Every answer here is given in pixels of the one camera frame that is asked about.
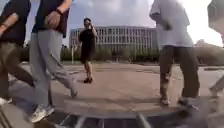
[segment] concrete ground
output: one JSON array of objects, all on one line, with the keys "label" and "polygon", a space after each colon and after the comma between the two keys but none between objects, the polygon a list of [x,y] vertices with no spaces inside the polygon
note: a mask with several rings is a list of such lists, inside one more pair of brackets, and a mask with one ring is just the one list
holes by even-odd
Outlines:
[{"label": "concrete ground", "polygon": [[[75,86],[79,91],[78,97],[75,100],[71,99],[69,91],[59,82],[53,80],[51,86],[53,103],[57,110],[74,115],[122,118],[134,117],[136,113],[149,116],[170,113],[176,110],[176,101],[183,87],[181,71],[179,67],[174,66],[169,92],[171,107],[163,108],[158,104],[158,66],[95,64],[93,65],[94,82],[92,84],[83,84],[85,72],[82,66],[70,65],[65,68],[77,80]],[[224,75],[222,70],[220,67],[201,67],[199,69],[201,96],[209,95],[209,87]],[[35,103],[35,91],[24,83],[16,82],[11,87],[11,94],[15,99],[24,99],[27,102]],[[203,105],[209,106],[210,102],[206,100]]]}]

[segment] black hair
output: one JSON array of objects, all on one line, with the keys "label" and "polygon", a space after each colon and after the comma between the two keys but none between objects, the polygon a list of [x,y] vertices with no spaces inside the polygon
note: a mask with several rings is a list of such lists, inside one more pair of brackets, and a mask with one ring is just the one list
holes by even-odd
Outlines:
[{"label": "black hair", "polygon": [[90,19],[90,18],[85,18],[85,19],[84,19],[84,22],[86,22],[87,20],[88,20],[89,22],[91,22],[91,19]]}]

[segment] bright sky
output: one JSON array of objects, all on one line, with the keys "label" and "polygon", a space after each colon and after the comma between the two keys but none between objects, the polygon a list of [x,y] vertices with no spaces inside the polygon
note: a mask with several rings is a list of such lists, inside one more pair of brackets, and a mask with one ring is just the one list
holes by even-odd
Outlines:
[{"label": "bright sky", "polygon": [[[204,39],[208,43],[222,46],[219,33],[208,27],[207,6],[211,0],[184,0],[191,25],[188,30],[193,40]],[[149,17],[153,0],[75,0],[71,7],[68,34],[70,29],[80,28],[83,19],[90,17],[94,25],[133,25],[155,27]],[[39,0],[32,0],[32,10],[28,20],[27,40],[34,24]]]}]

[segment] black t-shirt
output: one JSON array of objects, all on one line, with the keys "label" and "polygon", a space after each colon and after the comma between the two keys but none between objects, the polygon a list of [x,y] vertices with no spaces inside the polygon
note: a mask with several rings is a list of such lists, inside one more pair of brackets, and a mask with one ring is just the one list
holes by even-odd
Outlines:
[{"label": "black t-shirt", "polygon": [[[40,6],[36,16],[36,23],[33,28],[33,32],[37,33],[40,30],[46,30],[44,25],[45,18],[52,12],[55,11],[64,0],[41,0]],[[69,10],[63,13],[60,19],[59,26],[56,28],[57,31],[66,37],[67,21],[68,21]]]},{"label": "black t-shirt", "polygon": [[13,42],[18,45],[23,45],[26,36],[26,22],[31,8],[30,0],[10,0],[4,7],[0,16],[0,24],[13,13],[19,16],[19,20],[0,38],[0,42]]},{"label": "black t-shirt", "polygon": [[82,42],[83,48],[95,47],[96,38],[92,32],[92,29],[85,29],[79,35],[79,41]]}]

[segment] white building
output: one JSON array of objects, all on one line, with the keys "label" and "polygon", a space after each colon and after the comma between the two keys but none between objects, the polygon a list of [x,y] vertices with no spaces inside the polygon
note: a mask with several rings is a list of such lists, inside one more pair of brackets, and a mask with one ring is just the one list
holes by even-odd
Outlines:
[{"label": "white building", "polygon": [[[78,36],[83,28],[70,32],[69,47],[78,43]],[[119,51],[123,48],[148,52],[157,50],[156,31],[154,28],[134,26],[105,26],[96,27],[98,33],[97,49]]]}]

